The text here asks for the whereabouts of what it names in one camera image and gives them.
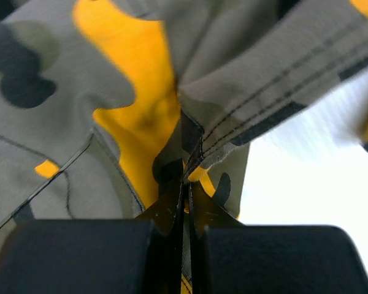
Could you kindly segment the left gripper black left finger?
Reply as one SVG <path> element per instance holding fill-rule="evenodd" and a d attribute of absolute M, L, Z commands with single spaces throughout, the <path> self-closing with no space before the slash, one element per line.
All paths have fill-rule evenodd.
<path fill-rule="evenodd" d="M 0 251 L 0 293 L 179 293 L 182 183 L 133 219 L 34 220 Z"/>

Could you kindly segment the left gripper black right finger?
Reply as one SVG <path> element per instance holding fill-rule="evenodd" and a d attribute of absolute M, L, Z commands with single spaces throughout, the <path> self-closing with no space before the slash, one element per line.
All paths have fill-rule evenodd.
<path fill-rule="evenodd" d="M 341 228 L 244 225 L 198 183 L 189 204 L 194 293 L 368 293 L 361 258 Z"/>

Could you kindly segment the camouflage cargo trousers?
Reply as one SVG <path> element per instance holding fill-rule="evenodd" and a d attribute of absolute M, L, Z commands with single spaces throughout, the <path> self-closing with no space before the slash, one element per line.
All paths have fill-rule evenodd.
<path fill-rule="evenodd" d="M 252 140 L 368 67 L 368 1 L 0 1 L 0 251 L 182 183 L 235 219 Z"/>

